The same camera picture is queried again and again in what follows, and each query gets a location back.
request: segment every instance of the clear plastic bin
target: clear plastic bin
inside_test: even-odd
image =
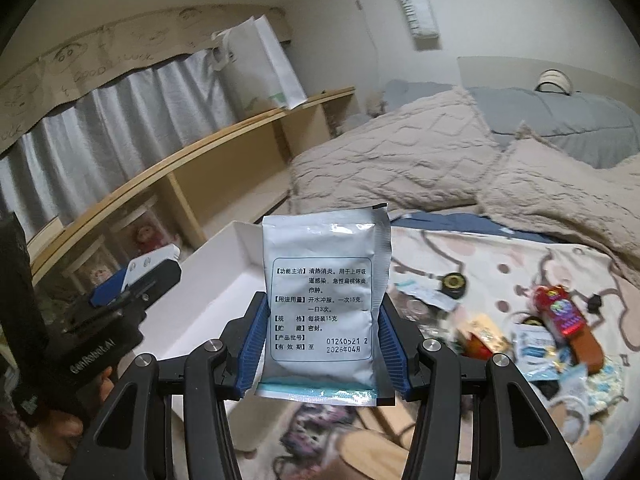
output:
[[[130,260],[168,244],[182,249],[182,238],[159,206],[157,195],[112,225],[111,233]]]
[[[118,270],[120,264],[104,244],[104,236],[101,235],[62,271],[62,275],[84,294],[107,281]]]

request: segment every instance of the gray curtain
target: gray curtain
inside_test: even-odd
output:
[[[0,215],[27,239],[71,223],[156,162],[236,122],[213,54],[137,70],[56,108],[0,155]]]

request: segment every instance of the white foil packet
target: white foil packet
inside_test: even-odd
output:
[[[374,406],[388,383],[378,342],[391,260],[386,205],[266,216],[262,238],[271,315],[256,394]]]

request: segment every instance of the red snack package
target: red snack package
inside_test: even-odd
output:
[[[532,301],[558,344],[571,340],[572,336],[587,326],[587,320],[560,285],[539,286],[533,293]]]
[[[492,355],[493,352],[491,352],[491,350],[489,350],[484,343],[473,334],[466,342],[465,356],[471,357],[472,359],[488,361]]]

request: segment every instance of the human hand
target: human hand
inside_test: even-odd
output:
[[[109,367],[98,377],[100,403],[103,403],[113,390],[113,383],[109,378],[112,371]],[[40,449],[50,459],[60,464],[69,464],[83,430],[82,421],[76,416],[59,410],[49,410],[47,417],[36,426],[34,433]]]

